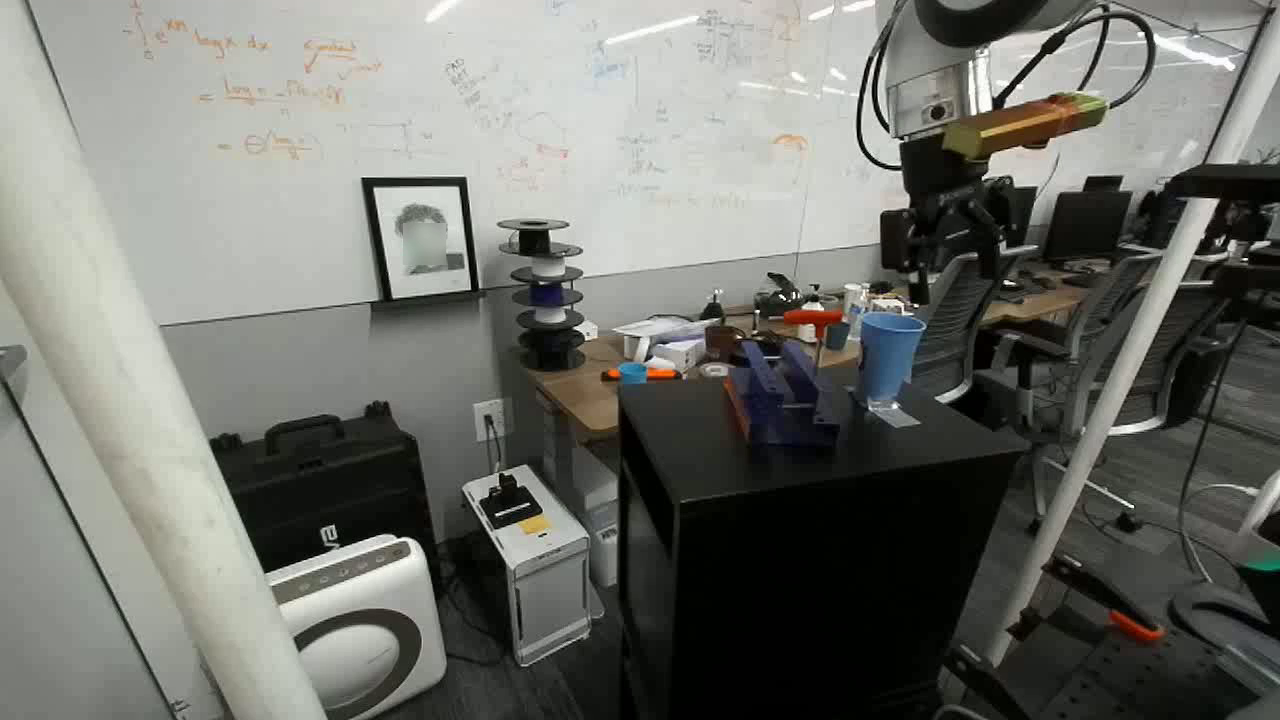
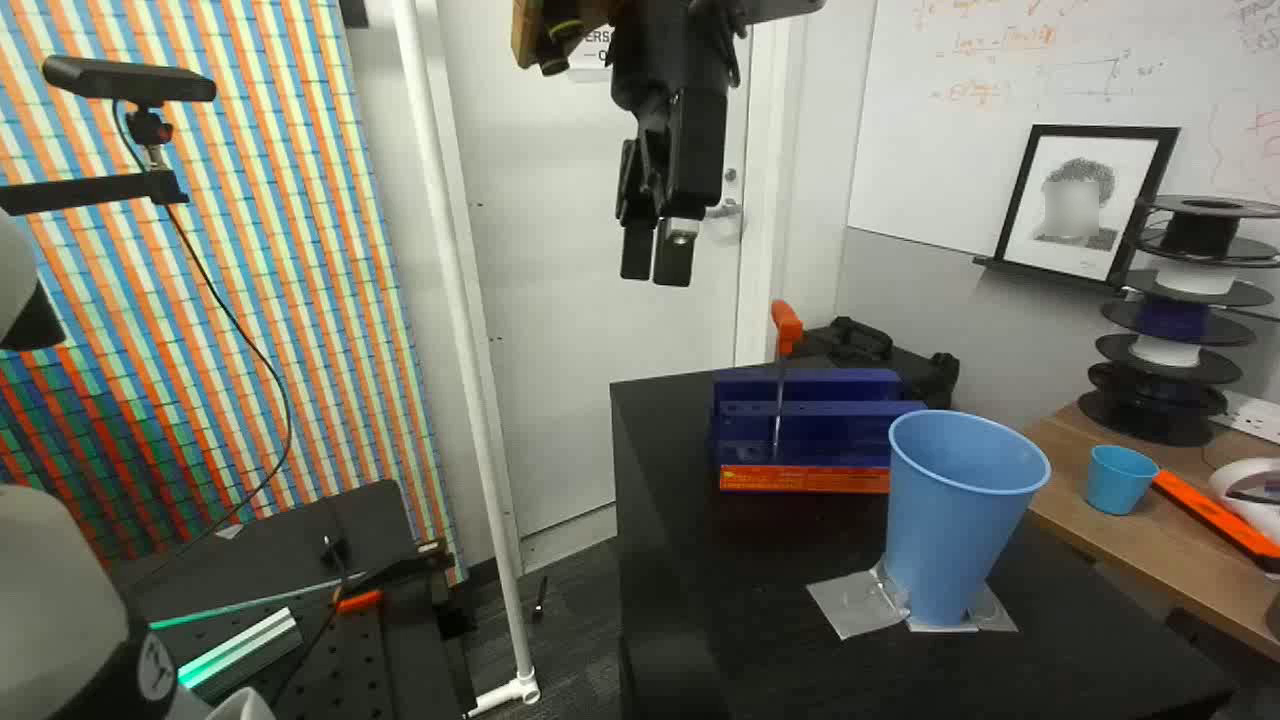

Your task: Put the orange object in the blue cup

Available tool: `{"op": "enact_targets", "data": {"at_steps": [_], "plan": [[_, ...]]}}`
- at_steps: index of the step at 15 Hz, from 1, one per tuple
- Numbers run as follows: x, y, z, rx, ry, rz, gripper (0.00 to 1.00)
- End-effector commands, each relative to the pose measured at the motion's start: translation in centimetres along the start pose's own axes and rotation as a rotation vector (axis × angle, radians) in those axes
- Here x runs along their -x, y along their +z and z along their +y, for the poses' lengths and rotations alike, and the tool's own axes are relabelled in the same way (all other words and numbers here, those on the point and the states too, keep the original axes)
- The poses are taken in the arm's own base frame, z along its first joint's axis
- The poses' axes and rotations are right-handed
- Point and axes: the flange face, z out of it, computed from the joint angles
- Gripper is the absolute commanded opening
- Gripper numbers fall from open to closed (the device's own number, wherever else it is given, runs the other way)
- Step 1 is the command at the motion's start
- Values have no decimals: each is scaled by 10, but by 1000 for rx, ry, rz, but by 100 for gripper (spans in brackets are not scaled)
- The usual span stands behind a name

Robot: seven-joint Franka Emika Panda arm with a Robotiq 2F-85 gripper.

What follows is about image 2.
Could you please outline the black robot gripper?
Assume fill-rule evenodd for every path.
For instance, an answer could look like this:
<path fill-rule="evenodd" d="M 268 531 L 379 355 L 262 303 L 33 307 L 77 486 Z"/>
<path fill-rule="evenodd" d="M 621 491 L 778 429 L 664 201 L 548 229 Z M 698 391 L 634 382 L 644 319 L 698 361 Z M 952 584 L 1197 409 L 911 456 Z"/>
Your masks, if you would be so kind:
<path fill-rule="evenodd" d="M 611 101 L 634 119 L 621 154 L 621 275 L 653 270 L 648 187 L 717 187 L 722 173 L 737 41 L 753 24 L 820 11 L 824 0 L 624 0 L 607 43 Z M 698 217 L 655 211 L 655 283 L 689 289 Z"/>

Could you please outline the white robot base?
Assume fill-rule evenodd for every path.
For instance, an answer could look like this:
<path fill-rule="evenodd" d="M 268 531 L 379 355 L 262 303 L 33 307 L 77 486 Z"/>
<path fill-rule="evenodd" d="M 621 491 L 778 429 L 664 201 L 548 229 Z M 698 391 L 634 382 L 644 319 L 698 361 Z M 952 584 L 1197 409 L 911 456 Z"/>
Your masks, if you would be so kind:
<path fill-rule="evenodd" d="M 53 720 L 128 640 L 128 610 L 72 512 L 0 487 L 0 720 Z"/>

